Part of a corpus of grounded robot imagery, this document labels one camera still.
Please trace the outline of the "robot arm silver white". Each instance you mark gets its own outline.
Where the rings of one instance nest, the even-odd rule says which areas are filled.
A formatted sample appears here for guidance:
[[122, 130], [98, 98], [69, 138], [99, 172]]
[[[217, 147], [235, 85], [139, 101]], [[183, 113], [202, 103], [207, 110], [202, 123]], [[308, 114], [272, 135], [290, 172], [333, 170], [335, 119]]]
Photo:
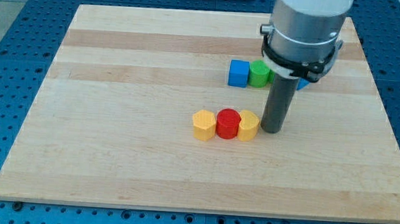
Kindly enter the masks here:
[[354, 0], [275, 0], [263, 24], [261, 52], [278, 75], [317, 82], [333, 67], [342, 41], [339, 32]]

